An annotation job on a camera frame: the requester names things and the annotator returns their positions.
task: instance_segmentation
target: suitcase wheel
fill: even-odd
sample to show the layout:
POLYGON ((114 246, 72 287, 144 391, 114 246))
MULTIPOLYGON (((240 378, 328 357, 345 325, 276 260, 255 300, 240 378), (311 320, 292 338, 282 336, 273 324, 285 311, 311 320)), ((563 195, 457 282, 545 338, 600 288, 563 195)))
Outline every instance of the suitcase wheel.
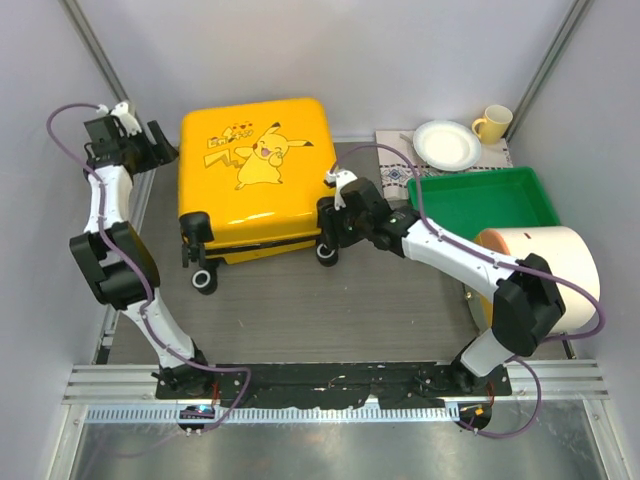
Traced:
POLYGON ((218 288, 218 274, 215 269, 197 270, 191 276, 191 285, 203 295, 211 295, 218 288))
POLYGON ((338 249, 329 250, 324 243, 316 246, 316 258, 323 267, 333 267, 338 263, 338 249))

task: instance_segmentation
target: gray floor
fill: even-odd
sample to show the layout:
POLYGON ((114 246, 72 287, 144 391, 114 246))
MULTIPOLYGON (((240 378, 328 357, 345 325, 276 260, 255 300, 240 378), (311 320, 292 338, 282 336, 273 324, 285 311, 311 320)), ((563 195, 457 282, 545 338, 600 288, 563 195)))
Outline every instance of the gray floor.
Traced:
MULTIPOLYGON (((345 165, 380 186, 374 151, 345 165)), ((177 163, 160 168, 141 236, 158 263, 166 304, 209 362, 448 360, 477 333, 459 282, 366 242, 342 250, 333 268, 320 266, 312 249, 223 265, 218 291, 202 296, 190 286, 195 267, 181 267, 176 188, 177 163)), ((536 356, 563 352, 545 345, 536 356)), ((109 363, 157 357, 121 318, 109 363)))

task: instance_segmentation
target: white cloth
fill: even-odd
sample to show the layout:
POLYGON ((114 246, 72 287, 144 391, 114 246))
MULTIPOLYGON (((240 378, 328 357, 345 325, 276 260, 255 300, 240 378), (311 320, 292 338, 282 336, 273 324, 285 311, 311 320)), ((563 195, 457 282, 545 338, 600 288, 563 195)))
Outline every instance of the white cloth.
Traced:
MULTIPOLYGON (((376 132, 378 143, 389 145, 404 153, 425 176, 455 175, 456 173, 483 172, 513 167, 504 138, 495 145, 482 145, 482 156, 478 163, 463 172, 443 172, 430 167, 415 152, 412 140, 412 130, 379 130, 376 132)), ((409 167, 397 155, 382 149, 378 149, 378 162, 384 198, 387 200, 407 200, 409 198, 407 182, 411 178, 409 167)))

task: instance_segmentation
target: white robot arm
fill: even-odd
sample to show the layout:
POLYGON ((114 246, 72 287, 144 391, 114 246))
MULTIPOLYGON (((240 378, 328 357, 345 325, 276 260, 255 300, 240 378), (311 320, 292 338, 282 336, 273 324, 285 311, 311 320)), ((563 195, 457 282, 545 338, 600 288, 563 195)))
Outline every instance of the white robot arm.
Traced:
POLYGON ((101 106, 102 116, 85 123, 91 137, 88 163, 102 180, 88 177, 91 186, 91 210, 84 233, 70 240, 73 254, 96 299, 110 304, 130 318, 158 354, 161 385, 176 396, 191 395, 208 388, 207 372, 185 365, 154 341, 142 319, 141 307, 148 302, 140 279, 110 249, 99 234, 100 203, 104 203, 103 227, 114 244, 140 267, 153 288, 153 300, 145 311, 154 334, 180 356, 206 365, 204 355, 182 331, 160 295, 160 276, 150 253, 129 223, 129 197, 133 178, 152 168, 173 161, 177 151, 169 145, 157 123, 149 128, 156 140, 152 144, 133 114, 129 102, 109 111, 101 106))
POLYGON ((369 180, 348 170, 329 173, 325 181, 335 185, 336 192, 318 202, 324 251, 367 239, 381 250, 435 267, 493 300, 491 328, 454 361, 459 367, 455 381, 461 388, 473 389, 477 380, 514 355, 530 356, 564 314, 555 283, 501 266, 520 264, 550 273, 541 257, 532 254, 519 260, 476 245, 432 220, 427 227, 418 212, 408 206, 391 209, 369 180))

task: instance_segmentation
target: metal pole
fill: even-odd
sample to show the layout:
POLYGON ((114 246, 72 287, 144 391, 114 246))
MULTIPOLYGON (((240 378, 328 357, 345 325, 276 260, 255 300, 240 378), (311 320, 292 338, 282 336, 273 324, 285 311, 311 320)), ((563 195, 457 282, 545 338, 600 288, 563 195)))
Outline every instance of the metal pole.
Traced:
POLYGON ((123 100, 127 100, 129 96, 122 85, 122 82, 118 78, 116 71, 113 69, 109 58, 107 58, 107 54, 104 52, 102 45, 98 41, 96 34, 93 32, 87 17, 84 15, 82 8, 78 4, 77 0, 59 0, 62 8, 67 13, 69 20, 73 24, 74 28, 80 35, 82 42, 89 50, 89 53, 93 57, 93 60, 100 70, 102 77, 105 82, 109 86, 109 89, 116 97, 116 99, 121 102, 123 100))
POLYGON ((542 60, 540 67, 538 67, 538 71, 533 76, 531 83, 527 87, 520 104, 516 108, 516 111, 513 115, 513 121, 507 130, 506 139, 510 141, 511 138, 518 131, 518 128, 522 125, 524 118, 526 117, 533 101, 537 97, 538 93, 548 78, 551 76, 551 73, 554 67, 557 65, 558 60, 562 56, 562 53, 569 45, 571 38, 576 32, 580 22, 585 17, 589 7, 593 3, 593 0, 575 0, 567 16, 562 22, 562 26, 558 33, 556 34, 553 42, 551 42, 551 46, 542 60))

